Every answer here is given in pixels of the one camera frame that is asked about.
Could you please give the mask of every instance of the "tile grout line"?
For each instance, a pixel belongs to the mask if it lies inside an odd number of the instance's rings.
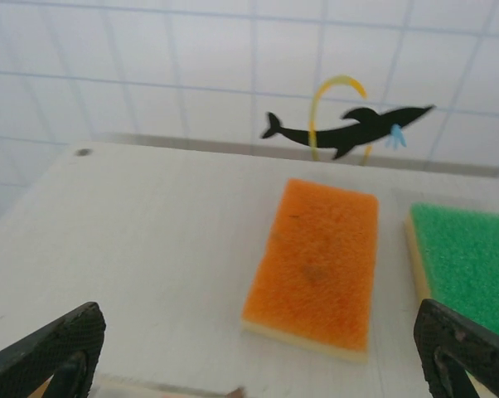
[[[222,12],[192,12],[185,10],[172,10],[168,7],[165,8],[140,8],[140,7],[118,7],[118,6],[108,6],[108,5],[93,5],[93,4],[65,4],[58,2],[38,2],[38,1],[20,1],[20,0],[0,0],[0,4],[11,4],[11,5],[23,5],[32,7],[49,7],[49,8],[79,8],[79,9],[91,9],[91,10],[107,10],[116,12],[143,12],[143,13],[158,13],[158,14],[172,14],[172,15],[182,15],[189,17],[223,17],[232,19],[252,19],[252,16],[248,14],[236,14],[236,13],[222,13]],[[293,23],[312,23],[319,24],[320,20],[311,18],[292,18],[292,17],[269,17],[269,16],[259,16],[258,20],[271,21],[271,22],[293,22]],[[368,22],[349,22],[349,21],[339,21],[339,20],[328,20],[327,24],[330,25],[340,25],[345,27],[364,27],[371,29],[388,29],[388,30],[402,30],[403,27],[397,25],[389,24],[376,24]],[[435,27],[408,27],[408,31],[412,32],[427,32],[434,34],[447,34],[447,35],[466,35],[466,36],[480,36],[480,32],[468,31],[468,30],[458,30],[458,29],[446,29],[446,28],[435,28]],[[499,34],[487,33],[487,37],[498,37]]]
[[[444,132],[446,131],[448,121],[450,120],[451,116],[454,114],[456,104],[459,101],[459,96],[461,95],[461,93],[463,91],[463,87],[465,85],[465,82],[467,81],[468,75],[471,72],[471,69],[474,65],[474,60],[477,57],[477,53],[480,51],[480,48],[482,47],[485,33],[487,33],[489,31],[489,26],[491,26],[491,24],[492,24],[492,19],[494,18],[495,12],[498,8],[498,4],[499,4],[499,0],[495,0],[494,3],[489,8],[487,18],[486,18],[485,22],[483,23],[482,34],[478,37],[476,43],[474,44],[474,48],[472,49],[471,55],[469,56],[467,63],[463,67],[463,72],[458,80],[458,85],[456,86],[456,90],[454,91],[453,97],[450,100],[450,103],[448,104],[449,111],[447,112],[447,114],[445,114],[445,117],[443,118],[443,121],[441,122],[441,125],[439,126],[439,131],[434,139],[434,143],[432,144],[432,148],[430,148],[429,154],[427,156],[427,160],[424,163],[424,168],[423,168],[424,171],[428,171],[430,169],[430,166],[432,165],[432,161],[434,159],[434,154],[435,154],[436,150],[438,149],[439,143],[441,141],[441,138],[444,135]]]
[[[145,87],[158,87],[158,88],[166,88],[166,89],[182,89],[182,90],[196,90],[196,91],[215,91],[215,92],[223,92],[223,93],[232,93],[232,94],[246,94],[251,95],[253,92],[251,90],[232,90],[232,89],[223,89],[216,87],[207,87],[207,86],[193,86],[193,85],[170,85],[170,84],[161,84],[161,83],[146,83],[139,81],[120,81],[120,80],[106,80],[106,79],[94,79],[89,77],[78,77],[78,76],[63,76],[63,75],[43,75],[37,73],[24,73],[24,72],[11,72],[6,70],[0,70],[0,75],[10,75],[10,76],[28,76],[28,77],[41,77],[45,79],[58,79],[58,80],[78,80],[78,81],[89,81],[94,83],[105,83],[111,85],[121,85],[125,83],[126,85],[138,85]],[[282,98],[296,98],[301,100],[310,100],[312,98],[311,95],[296,95],[296,94],[283,94],[283,93],[274,93],[274,92],[266,92],[266,91],[256,91],[255,95],[268,96],[268,97],[282,97]],[[322,101],[328,102],[343,102],[343,103],[351,103],[351,104],[363,104],[369,106],[380,106],[383,105],[381,102],[377,101],[365,101],[359,99],[343,99],[343,98],[332,98],[326,97],[322,98]],[[390,107],[400,107],[400,106],[409,106],[409,104],[394,104],[394,103],[384,103],[384,106]],[[470,109],[453,109],[453,108],[444,108],[437,107],[436,110],[440,112],[454,112],[457,114],[472,114],[476,116],[488,116],[493,118],[499,118],[499,113],[494,112],[482,112],[478,110],[470,110]]]
[[[9,148],[0,148],[0,150],[3,151],[3,153],[5,154],[5,156],[7,157],[8,161],[10,162],[10,164],[12,165],[12,168],[13,168],[13,171],[16,173],[17,175],[17,180],[21,183],[27,183],[27,179],[25,178],[25,175],[21,173],[21,169],[19,168],[19,165],[17,164],[17,162],[13,159],[13,156],[12,154],[10,153],[10,150]]]
[[[395,53],[393,54],[393,57],[391,59],[390,71],[388,72],[388,76],[385,81],[384,92],[382,93],[382,97],[380,98],[379,111],[383,106],[386,105],[388,95],[390,94],[391,86],[393,85],[393,79],[395,77],[397,64],[399,63],[400,53],[402,52],[402,47],[405,43],[407,28],[409,27],[409,24],[412,19],[412,13],[414,12],[414,5],[415,5],[415,0],[408,0],[406,12],[402,22],[403,29],[399,33],[399,38],[397,39],[397,47],[395,48]]]
[[[121,90],[123,91],[124,103],[126,104],[128,116],[132,120],[132,126],[133,129],[135,130],[135,133],[138,134],[139,137],[142,137],[143,133],[141,131],[141,125],[138,121],[135,103],[133,102],[129,86],[126,83],[126,73],[124,71],[123,57],[121,56],[119,48],[117,46],[117,40],[115,39],[115,30],[113,23],[110,21],[108,10],[100,8],[99,15],[100,19],[102,20],[102,26],[104,27],[104,32],[108,40],[109,52],[114,62],[115,70],[117,71],[117,76],[120,79],[120,86]]]
[[[67,76],[67,80],[69,81],[69,87],[73,96],[75,97],[76,104],[80,109],[80,113],[84,118],[85,124],[90,132],[91,139],[95,140],[96,132],[93,125],[93,120],[91,119],[90,112],[88,111],[87,104],[85,103],[84,96],[82,95],[79,87],[79,83],[77,80],[71,79],[73,73],[72,69],[69,67],[69,62],[67,61],[67,55],[65,54],[65,49],[61,45],[60,39],[56,33],[56,28],[54,23],[51,20],[51,16],[45,7],[39,7],[38,11],[40,13],[41,19],[44,24],[44,28],[47,30],[49,37],[51,38],[52,45],[56,51],[58,59],[60,60],[61,66],[64,69],[65,75]]]
[[[249,137],[251,147],[250,153],[254,155],[257,141],[257,54],[259,49],[259,32],[257,31],[257,0],[249,0],[250,14],[253,17],[249,22],[250,43],[251,43],[251,105],[249,106],[249,116],[251,117]]]
[[[2,44],[7,51],[7,56],[10,59],[10,62],[12,63],[13,67],[17,71],[21,71],[22,67],[21,67],[21,62],[19,60],[19,56],[14,50],[12,41],[10,40],[10,37],[7,34],[5,26],[2,24],[1,18],[0,18],[0,40],[2,41]],[[20,76],[20,77],[23,89],[25,90],[27,95],[31,98],[32,103],[36,107],[36,116],[40,121],[46,136],[49,138],[50,141],[56,141],[56,136],[52,131],[51,125],[49,124],[49,120],[47,119],[45,113],[43,112],[40,100],[37,98],[36,92],[34,91],[34,88],[31,86],[28,76]]]
[[[314,69],[314,83],[313,83],[314,94],[316,94],[317,89],[322,80],[323,47],[325,45],[325,31],[327,27],[329,0],[321,0],[321,5],[322,5],[322,11],[320,16],[321,21],[317,32],[316,68]]]
[[[12,184],[10,182],[0,182],[0,187],[15,187],[15,188],[28,188],[28,184]]]
[[[64,147],[69,145],[68,143],[57,143],[52,141],[41,141],[38,139],[29,139],[29,138],[14,138],[14,137],[3,137],[0,135],[0,140],[2,141],[18,141],[20,143],[35,143],[41,145],[54,145],[56,147]]]
[[[171,0],[165,0],[165,6],[167,8],[172,8]],[[182,122],[182,128],[183,128],[183,138],[186,140],[185,148],[189,149],[191,130],[189,126],[189,118],[187,115],[185,93],[183,93],[184,87],[182,85],[182,70],[177,55],[176,37],[174,33],[174,24],[172,20],[172,15],[169,13],[165,13],[163,21],[165,22],[165,30],[167,32],[168,52],[172,60],[172,73],[175,83],[175,85],[173,85],[172,88],[176,89],[177,103],[178,103],[178,108],[180,110],[180,120]]]

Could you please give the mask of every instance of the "sponge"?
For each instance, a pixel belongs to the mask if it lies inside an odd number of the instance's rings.
[[[405,226],[419,300],[499,335],[499,214],[416,203]]]
[[[243,328],[365,362],[377,214],[372,195],[289,180]]]

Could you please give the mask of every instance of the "tabletop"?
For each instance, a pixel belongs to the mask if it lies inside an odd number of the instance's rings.
[[[290,177],[380,201],[367,364],[240,330]],[[75,145],[0,220],[0,349],[96,301],[107,375],[263,398],[428,397],[404,233],[415,201],[499,211],[499,179]]]

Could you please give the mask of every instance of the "dolphin sticker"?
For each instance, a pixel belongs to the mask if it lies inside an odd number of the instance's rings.
[[[405,147],[402,129],[423,117],[434,105],[423,108],[398,108],[383,114],[377,114],[371,108],[354,108],[347,111],[342,119],[353,119],[358,123],[339,129],[320,130],[316,132],[318,148],[335,148],[333,159],[348,154],[356,145],[372,143],[386,136],[394,140],[394,148],[399,143]],[[287,129],[274,114],[268,112],[269,128],[261,138],[270,138],[279,133],[295,143],[309,146],[308,131]]]

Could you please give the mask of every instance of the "yellow sponge layer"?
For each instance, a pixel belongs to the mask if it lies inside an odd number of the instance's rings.
[[[365,360],[377,216],[372,195],[290,180],[246,299],[243,326]]]

